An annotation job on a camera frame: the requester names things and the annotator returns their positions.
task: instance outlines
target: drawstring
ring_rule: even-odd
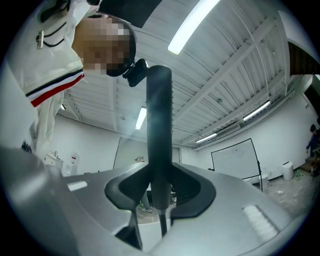
[[[37,48],[41,49],[43,47],[43,45],[47,46],[47,47],[56,47],[58,45],[60,45],[65,39],[61,39],[59,42],[57,42],[56,44],[49,44],[46,41],[44,41],[44,38],[48,38],[51,37],[52,35],[54,35],[55,33],[57,33],[60,29],[63,28],[64,25],[66,25],[67,22],[63,23],[57,30],[55,30],[54,32],[52,32],[51,34],[46,34],[44,35],[44,31],[40,31],[39,34],[36,36],[35,40],[37,42]]]

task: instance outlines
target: black vertical pole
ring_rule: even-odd
[[[158,210],[161,232],[167,232],[172,166],[172,72],[152,66],[146,77],[146,131],[153,206]]]
[[[263,189],[262,189],[262,175],[261,175],[261,169],[260,169],[260,162],[258,161],[258,167],[259,167],[259,174],[260,174],[260,179],[261,179],[261,192],[263,192]]]

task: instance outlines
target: black frame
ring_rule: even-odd
[[[118,154],[118,149],[119,149],[119,146],[120,146],[121,138],[122,138],[122,137],[120,137],[120,138],[119,138],[118,147],[116,148],[116,152],[115,152],[115,156],[114,156],[114,161],[113,161],[113,168],[112,168],[112,169],[114,169],[114,168],[115,168],[115,164],[116,164],[116,157],[117,157],[117,154]]]
[[[234,144],[234,145],[231,145],[231,146],[227,146],[227,147],[225,147],[225,148],[222,148],[222,149],[219,149],[219,150],[216,150],[216,151],[212,151],[212,152],[211,152],[211,159],[212,159],[212,164],[213,164],[213,170],[215,170],[215,162],[214,162],[214,158],[213,158],[213,156],[212,156],[212,153],[218,152],[218,151],[221,151],[221,150],[225,150],[225,149],[228,149],[228,148],[231,148],[231,147],[233,147],[233,146],[239,145],[239,144],[244,143],[244,142],[246,142],[246,141],[251,141],[251,143],[252,143],[253,150],[254,150],[254,154],[255,154],[255,159],[256,159],[256,162],[257,162],[257,164],[258,164],[259,174],[254,175],[254,176],[251,176],[251,177],[242,178],[242,180],[260,176],[260,179],[261,179],[261,191],[263,191],[263,188],[262,188],[262,175],[261,175],[261,169],[260,169],[260,162],[258,161],[258,157],[257,157],[257,152],[256,152],[256,149],[255,149],[255,145],[254,145],[254,143],[253,143],[253,141],[252,141],[251,138],[248,138],[248,139],[246,139],[246,140],[244,140],[244,141],[241,141],[241,142],[239,142],[239,143],[237,143],[237,144]]]

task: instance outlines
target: ceiling light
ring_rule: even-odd
[[[264,103],[262,106],[260,106],[259,108],[257,108],[256,110],[252,111],[250,114],[246,115],[243,118],[243,121],[248,120],[249,118],[253,117],[255,114],[257,114],[258,112],[260,112],[261,110],[263,110],[264,108],[266,108],[267,106],[270,105],[270,100],[268,100],[266,103]]]
[[[200,143],[200,142],[206,141],[206,140],[208,140],[208,139],[210,139],[210,138],[212,138],[212,137],[214,137],[214,136],[217,136],[217,134],[216,134],[216,133],[211,134],[211,135],[209,135],[209,136],[207,136],[207,137],[204,137],[204,138],[202,138],[202,139],[197,140],[195,143]]]
[[[138,119],[136,120],[136,124],[135,124],[136,130],[140,130],[140,128],[146,118],[146,115],[147,115],[147,109],[144,106],[142,106],[140,109]]]
[[[196,28],[220,0],[200,0],[175,33],[168,50],[178,55]]]

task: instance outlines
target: white vent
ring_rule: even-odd
[[[68,184],[70,191],[79,190],[79,189],[85,188],[87,186],[88,186],[88,184],[85,181],[79,181],[79,182],[74,182],[74,183]]]
[[[241,128],[240,124],[238,124],[238,123],[232,124],[231,126],[228,126],[227,128],[217,132],[215,139],[221,138],[221,137],[226,136],[230,133],[233,133],[234,131],[239,130],[240,128]]]
[[[264,216],[263,212],[255,205],[250,205],[243,208],[243,213],[248,218],[251,226],[256,231],[257,235],[267,242],[274,238],[278,231],[273,224]]]

